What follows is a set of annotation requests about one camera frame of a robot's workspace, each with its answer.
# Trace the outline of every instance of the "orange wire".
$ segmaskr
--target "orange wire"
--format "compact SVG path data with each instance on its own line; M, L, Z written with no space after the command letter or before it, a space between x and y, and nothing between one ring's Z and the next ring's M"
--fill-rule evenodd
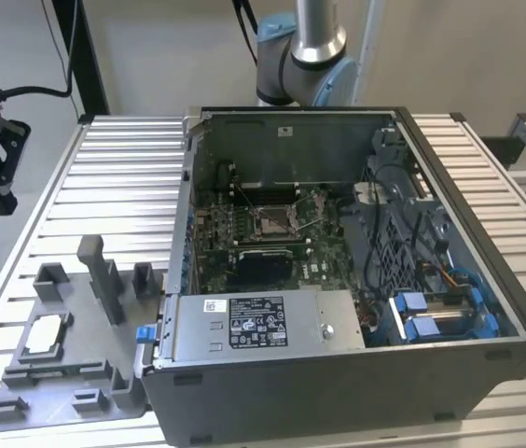
M446 270L445 270L445 269L443 269L443 268L439 268L439 270L441 271L441 273L443 274L443 276L444 276L444 277L445 277L445 278L446 278L446 279L447 279L452 285L454 285L455 287L458 286L458 284L456 283L456 281L455 281L453 278L451 278L451 276L450 276L448 273L446 273Z

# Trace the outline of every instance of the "white wall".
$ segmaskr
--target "white wall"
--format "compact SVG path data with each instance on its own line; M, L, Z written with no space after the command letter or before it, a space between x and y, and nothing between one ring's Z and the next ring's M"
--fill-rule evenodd
M112 113L180 115L191 105L253 105L256 70L230 0L89 0ZM260 20L293 0L252 0ZM338 0L358 57L367 0Z
M526 0L383 0L379 49L360 100L463 112L505 133L526 112Z

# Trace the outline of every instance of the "circuit board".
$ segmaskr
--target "circuit board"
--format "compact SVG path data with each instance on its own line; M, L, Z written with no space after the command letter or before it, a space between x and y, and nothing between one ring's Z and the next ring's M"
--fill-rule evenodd
M197 210L200 293L360 288L339 224L343 195L299 189L284 195L289 203L277 194L258 201L246 189L237 196L210 196Z

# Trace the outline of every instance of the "blue plastic latch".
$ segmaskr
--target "blue plastic latch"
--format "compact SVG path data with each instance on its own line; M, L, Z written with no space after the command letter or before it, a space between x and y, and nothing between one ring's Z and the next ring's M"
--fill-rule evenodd
M155 342L155 325L143 325L136 329L136 343L154 343Z
M475 334L479 339L496 338L499 334L499 325L497 319L491 313L486 313L483 318L482 326L480 329L475 330Z
M427 301L421 292L403 292L404 303L411 313L424 313L427 311Z
M406 301L404 300L403 292L395 296L395 309L398 313L404 313L406 311Z
M412 343L417 339L422 341L423 339L432 338L441 334L435 320L428 315L412 317L404 326L404 331Z
M294 33L297 29L296 18L291 12L281 12L264 17L259 23L257 42L277 39L283 35Z
M475 287L472 288L471 298L477 309L483 306L483 296L480 295L480 291Z
M414 323L412 323L411 320L404 324L404 332L406 333L408 341L411 343L414 343L417 339L419 339L419 333L417 333L416 329L414 328Z

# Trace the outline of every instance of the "power supply label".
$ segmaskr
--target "power supply label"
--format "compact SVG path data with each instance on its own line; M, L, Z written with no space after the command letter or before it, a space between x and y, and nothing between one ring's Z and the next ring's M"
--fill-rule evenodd
M286 347L287 330L283 297L229 300L230 347Z

